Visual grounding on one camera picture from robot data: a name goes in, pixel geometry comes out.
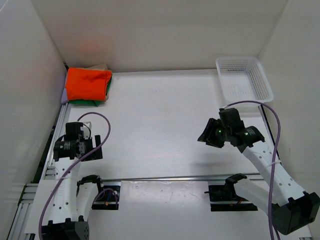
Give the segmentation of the green t shirt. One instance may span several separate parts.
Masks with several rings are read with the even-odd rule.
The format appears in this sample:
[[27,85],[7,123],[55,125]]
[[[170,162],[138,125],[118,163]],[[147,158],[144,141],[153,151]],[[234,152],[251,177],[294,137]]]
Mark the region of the green t shirt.
[[70,100],[69,103],[73,105],[81,105],[81,106],[93,106],[98,107],[102,103],[106,102],[109,98],[109,92],[111,88],[112,78],[107,83],[105,99],[104,100],[85,100],[85,99],[77,99],[77,100]]

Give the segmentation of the purple t shirt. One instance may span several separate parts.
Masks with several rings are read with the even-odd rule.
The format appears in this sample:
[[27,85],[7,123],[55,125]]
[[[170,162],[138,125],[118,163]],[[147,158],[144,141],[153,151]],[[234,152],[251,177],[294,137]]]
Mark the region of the purple t shirt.
[[66,104],[69,102],[66,88],[63,89],[60,102],[61,104]]

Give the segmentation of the orange t shirt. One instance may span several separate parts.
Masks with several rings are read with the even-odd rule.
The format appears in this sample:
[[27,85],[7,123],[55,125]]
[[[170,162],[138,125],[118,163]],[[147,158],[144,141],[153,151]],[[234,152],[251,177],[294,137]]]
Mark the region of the orange t shirt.
[[65,82],[68,100],[103,101],[110,77],[111,73],[105,70],[69,68]]

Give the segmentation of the beige t shirt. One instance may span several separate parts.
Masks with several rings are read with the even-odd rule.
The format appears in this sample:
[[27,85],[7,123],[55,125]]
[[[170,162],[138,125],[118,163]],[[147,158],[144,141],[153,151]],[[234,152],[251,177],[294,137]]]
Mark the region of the beige t shirt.
[[91,67],[86,68],[87,70],[94,70],[94,71],[109,71],[111,73],[111,77],[108,80],[107,87],[106,87],[106,95],[104,101],[106,102],[109,98],[109,92],[112,84],[112,78],[113,78],[113,72],[108,68],[108,65],[106,63],[94,65]]

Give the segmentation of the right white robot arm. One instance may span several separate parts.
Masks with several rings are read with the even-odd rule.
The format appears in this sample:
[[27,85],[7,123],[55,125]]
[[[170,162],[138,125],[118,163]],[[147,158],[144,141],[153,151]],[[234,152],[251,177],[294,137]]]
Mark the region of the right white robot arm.
[[271,229],[288,235],[315,221],[320,197],[308,193],[276,161],[277,151],[270,150],[262,133],[255,126],[245,126],[237,109],[220,109],[219,118],[210,118],[198,142],[222,148],[226,142],[236,147],[256,168],[269,189],[253,183],[242,173],[225,179],[223,189],[209,191],[216,198],[242,198],[263,210]]

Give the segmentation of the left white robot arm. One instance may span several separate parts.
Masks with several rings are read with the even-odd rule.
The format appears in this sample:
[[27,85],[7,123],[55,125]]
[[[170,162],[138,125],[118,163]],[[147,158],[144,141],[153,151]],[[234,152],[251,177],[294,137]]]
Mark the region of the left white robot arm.
[[69,122],[65,134],[54,144],[55,184],[46,210],[41,216],[41,240],[88,240],[88,216],[93,200],[103,189],[98,175],[79,176],[81,157],[85,161],[100,160],[100,135],[92,136],[91,122]]

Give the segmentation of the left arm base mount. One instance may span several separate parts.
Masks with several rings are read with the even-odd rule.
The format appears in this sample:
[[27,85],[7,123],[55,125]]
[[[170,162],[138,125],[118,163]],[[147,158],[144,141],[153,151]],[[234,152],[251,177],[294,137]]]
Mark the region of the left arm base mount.
[[117,211],[120,206],[121,182],[105,181],[105,191],[93,203],[92,210]]

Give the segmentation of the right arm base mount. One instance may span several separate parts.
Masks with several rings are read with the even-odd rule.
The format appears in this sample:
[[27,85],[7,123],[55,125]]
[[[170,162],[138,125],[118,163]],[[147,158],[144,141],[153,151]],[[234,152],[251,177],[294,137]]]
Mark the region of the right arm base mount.
[[254,212],[258,208],[247,199],[236,195],[234,185],[247,179],[242,173],[234,174],[225,179],[222,185],[209,185],[204,192],[209,196],[211,212]]

